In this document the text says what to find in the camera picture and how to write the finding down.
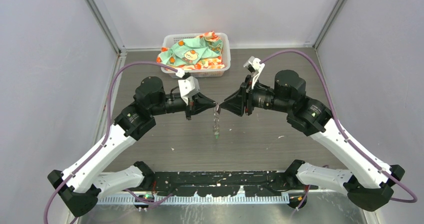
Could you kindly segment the large metal keyring holder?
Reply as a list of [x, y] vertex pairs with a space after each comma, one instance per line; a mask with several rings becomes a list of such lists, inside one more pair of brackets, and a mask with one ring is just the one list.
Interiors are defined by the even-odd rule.
[[219, 134], [220, 132], [220, 126], [219, 126], [219, 120], [220, 120], [220, 110], [221, 108], [220, 108], [220, 105], [219, 104], [217, 104], [216, 106], [215, 106], [215, 108], [214, 108], [214, 113], [213, 113], [213, 133], [214, 133], [214, 135], [215, 134]]

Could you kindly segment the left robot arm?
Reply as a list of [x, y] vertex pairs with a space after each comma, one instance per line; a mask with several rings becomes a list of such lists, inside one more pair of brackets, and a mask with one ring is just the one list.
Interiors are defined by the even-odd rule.
[[135, 187], [147, 191], [152, 187], [155, 173], [142, 161], [122, 171], [101, 173], [156, 125], [155, 116], [183, 112], [190, 120], [193, 115], [216, 105], [214, 100], [200, 93], [194, 77], [179, 80], [177, 88], [178, 93], [167, 94], [159, 77], [143, 79], [135, 90], [134, 101], [122, 109], [109, 132], [74, 165], [64, 171], [53, 170], [48, 175], [73, 216], [87, 214], [100, 199], [116, 192]]

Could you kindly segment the green orange patterned cloth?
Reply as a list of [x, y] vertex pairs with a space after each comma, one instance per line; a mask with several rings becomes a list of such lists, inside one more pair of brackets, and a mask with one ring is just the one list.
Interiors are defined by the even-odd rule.
[[222, 39], [215, 32], [207, 32], [161, 48], [156, 61], [183, 70], [223, 69], [223, 47]]

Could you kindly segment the white plastic basket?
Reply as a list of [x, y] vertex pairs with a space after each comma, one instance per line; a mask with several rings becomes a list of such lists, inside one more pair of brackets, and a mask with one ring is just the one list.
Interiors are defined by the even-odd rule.
[[[163, 47], [171, 47], [173, 44], [175, 44], [178, 40], [185, 39], [185, 38], [194, 38], [198, 35], [201, 35], [204, 33], [191, 33], [191, 34], [173, 34], [168, 35], [164, 38], [162, 43]], [[230, 54], [230, 48], [229, 48], [229, 40], [226, 34], [224, 33], [215, 33], [218, 35], [224, 44], [223, 52], [222, 52], [222, 59], [224, 63], [223, 69], [209, 69], [209, 70], [184, 70], [186, 72], [189, 72], [192, 76], [200, 78], [200, 77], [220, 77], [224, 74], [225, 71], [227, 71], [231, 66], [231, 54]]]

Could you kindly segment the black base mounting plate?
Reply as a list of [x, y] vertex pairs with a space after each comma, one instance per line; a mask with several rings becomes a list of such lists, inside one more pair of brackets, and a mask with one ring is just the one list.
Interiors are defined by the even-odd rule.
[[157, 171], [146, 183], [131, 191], [152, 191], [160, 196], [200, 197], [280, 196], [283, 192], [305, 191], [306, 186], [278, 171]]

